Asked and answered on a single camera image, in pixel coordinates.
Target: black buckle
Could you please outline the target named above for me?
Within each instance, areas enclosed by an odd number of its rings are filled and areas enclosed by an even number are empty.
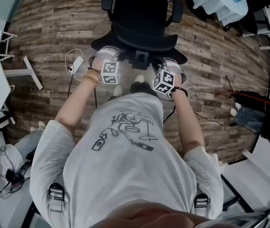
[[[208,196],[204,193],[197,195],[194,199],[195,208],[206,208],[208,206],[209,199]]]
[[[49,187],[48,196],[55,200],[64,201],[64,188],[59,183],[53,183]]]

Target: gray pants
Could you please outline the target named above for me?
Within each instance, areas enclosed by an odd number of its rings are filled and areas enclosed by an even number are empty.
[[[15,144],[23,159],[26,159],[26,156],[37,147],[44,129],[44,127],[39,127]]]
[[[247,127],[256,133],[260,133],[266,119],[266,114],[242,106],[238,114],[235,116],[235,119],[238,125]]]

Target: glasses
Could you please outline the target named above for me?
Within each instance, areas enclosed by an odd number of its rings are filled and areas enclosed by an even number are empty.
[[[209,220],[196,228],[265,228],[270,218],[270,209],[264,212],[230,215]]]

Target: black wristband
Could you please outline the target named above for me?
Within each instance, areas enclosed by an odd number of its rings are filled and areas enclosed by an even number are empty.
[[[183,91],[183,92],[186,94],[186,96],[188,97],[188,92],[187,92],[185,89],[181,88],[181,87],[176,87],[176,86],[175,86],[175,87],[171,90],[171,92],[173,93],[173,92],[175,92],[177,89]]]

